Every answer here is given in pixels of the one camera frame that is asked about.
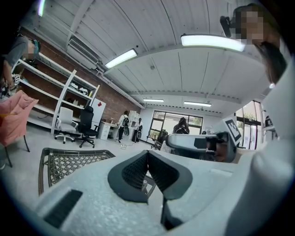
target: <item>air conditioning unit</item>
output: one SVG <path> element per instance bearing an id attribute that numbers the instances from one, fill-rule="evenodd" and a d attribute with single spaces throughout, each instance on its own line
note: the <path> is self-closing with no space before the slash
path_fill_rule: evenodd
<path id="1" fill-rule="evenodd" d="M 67 53 L 88 69 L 96 69 L 99 62 L 99 56 L 75 38 L 71 38 Z"/>

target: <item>gray floor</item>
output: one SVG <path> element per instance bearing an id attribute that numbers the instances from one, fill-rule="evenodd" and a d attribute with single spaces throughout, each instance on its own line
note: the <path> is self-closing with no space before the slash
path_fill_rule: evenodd
<path id="1" fill-rule="evenodd" d="M 55 140 L 50 134 L 49 130 L 39 128 L 38 126 L 27 126 L 26 139 L 30 148 L 30 153 L 26 150 L 26 145 L 23 138 L 19 138 L 13 144 L 8 146 L 10 160 L 13 164 L 11 168 L 6 159 L 6 167 L 0 171 L 0 174 L 6 183 L 7 190 L 11 192 L 12 196 L 25 204 L 30 209 L 38 200 L 38 171 L 40 156 L 43 148 L 59 148 L 67 150 L 93 150 L 89 143 L 85 143 L 82 148 L 79 148 L 81 141 L 71 142 L 67 140 L 63 144 L 63 139 Z M 150 145 L 144 142 L 133 144 L 127 141 L 123 136 L 122 144 L 127 146 L 126 150 L 122 150 L 119 143 L 113 140 L 94 140 L 95 149 L 106 149 L 115 156 L 131 153 L 139 150 L 150 150 Z M 0 150 L 0 156 L 5 156 L 4 150 Z M 149 205 L 151 206 L 151 213 L 157 217 L 161 213 L 162 194 L 156 188 L 149 198 Z"/>

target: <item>rectangular vent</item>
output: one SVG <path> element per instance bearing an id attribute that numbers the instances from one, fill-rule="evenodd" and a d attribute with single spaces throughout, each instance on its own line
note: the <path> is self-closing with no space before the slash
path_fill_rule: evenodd
<path id="1" fill-rule="evenodd" d="M 76 38 L 71 38 L 69 45 L 71 45 L 75 50 L 77 50 L 80 54 L 86 57 L 88 60 L 93 62 L 94 64 L 98 63 L 100 58 L 99 56 L 93 52 L 89 47 L 87 47 L 84 43 Z"/>

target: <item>pink blanket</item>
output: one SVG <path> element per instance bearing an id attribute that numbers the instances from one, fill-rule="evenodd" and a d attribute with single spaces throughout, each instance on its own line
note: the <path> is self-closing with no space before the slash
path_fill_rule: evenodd
<path id="1" fill-rule="evenodd" d="M 29 97 L 22 90 L 0 103 L 0 114 L 11 114 L 3 118 L 0 126 L 0 143 L 11 144 L 16 138 L 26 134 L 29 113 L 38 100 Z"/>

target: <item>white wall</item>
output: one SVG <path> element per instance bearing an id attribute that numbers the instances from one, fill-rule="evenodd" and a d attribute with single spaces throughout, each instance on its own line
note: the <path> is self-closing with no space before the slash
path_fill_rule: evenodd
<path id="1" fill-rule="evenodd" d="M 151 123 L 152 123 L 152 119 L 153 119 L 153 112 L 155 110 L 159 111 L 159 112 L 171 112 L 171 113 L 178 113 L 178 114 L 183 114 L 183 115 L 203 117 L 202 130 L 204 130 L 206 127 L 210 128 L 211 126 L 214 126 L 217 122 L 219 122 L 221 120 L 220 117 L 200 115 L 200 114 L 193 113 L 193 112 L 180 112 L 180 111 L 158 109 L 158 108 L 157 109 L 155 109 L 155 108 L 141 109 L 140 117 L 142 118 L 142 122 L 143 122 L 142 140 L 146 140 L 146 137 L 148 136 L 149 129 L 151 127 Z"/>

